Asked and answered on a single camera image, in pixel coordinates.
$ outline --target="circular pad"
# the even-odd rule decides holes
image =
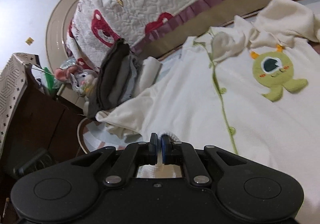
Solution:
[[[252,178],[244,184],[245,191],[258,199],[272,199],[281,192],[281,186],[268,178]]]
[[[70,182],[59,178],[46,179],[35,186],[35,194],[43,200],[61,199],[67,196],[70,191]]]

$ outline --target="wooden cabinet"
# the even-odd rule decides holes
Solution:
[[[58,162],[83,154],[77,139],[78,124],[84,118],[77,114],[79,112],[29,84],[10,123],[0,160],[1,214],[15,183],[12,170],[21,161],[30,158],[39,148],[48,150]],[[14,213],[8,212],[3,224],[14,222]]]

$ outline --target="yellow sticker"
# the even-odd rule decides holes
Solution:
[[[31,37],[29,37],[27,40],[26,40],[26,44],[28,44],[29,46],[34,42],[34,39],[32,39]]]

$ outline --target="one-eyed cartoon monster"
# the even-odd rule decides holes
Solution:
[[[278,101],[283,95],[283,88],[290,93],[296,93],[308,85],[304,78],[293,79],[293,64],[290,58],[282,53],[283,48],[278,45],[276,52],[257,54],[251,52],[255,59],[252,72],[254,78],[263,86],[270,88],[270,92],[262,94],[270,101]]]

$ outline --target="brown cloth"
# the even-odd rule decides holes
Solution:
[[[89,119],[95,120],[97,112],[112,108],[108,97],[116,81],[122,60],[129,55],[129,52],[129,45],[124,44],[124,39],[119,39],[103,59],[97,83],[92,95],[89,97]]]

